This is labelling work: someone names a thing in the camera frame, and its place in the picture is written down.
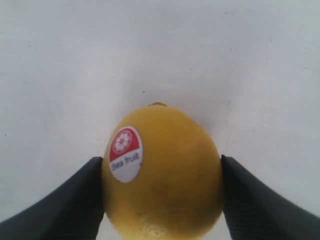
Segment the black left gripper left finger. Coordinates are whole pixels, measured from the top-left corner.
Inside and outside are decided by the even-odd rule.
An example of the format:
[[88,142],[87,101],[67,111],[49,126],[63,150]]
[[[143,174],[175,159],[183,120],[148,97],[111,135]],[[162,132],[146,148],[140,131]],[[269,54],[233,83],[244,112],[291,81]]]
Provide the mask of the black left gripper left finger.
[[2,240],[94,240],[104,215],[102,158],[93,157],[49,195],[0,224]]

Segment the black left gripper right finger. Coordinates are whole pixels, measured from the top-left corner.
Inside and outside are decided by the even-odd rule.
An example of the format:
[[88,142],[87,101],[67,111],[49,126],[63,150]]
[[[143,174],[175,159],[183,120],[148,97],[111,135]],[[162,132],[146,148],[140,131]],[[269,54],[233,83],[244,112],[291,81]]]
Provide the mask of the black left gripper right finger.
[[223,213],[233,240],[318,240],[320,218],[251,174],[233,157],[221,157]]

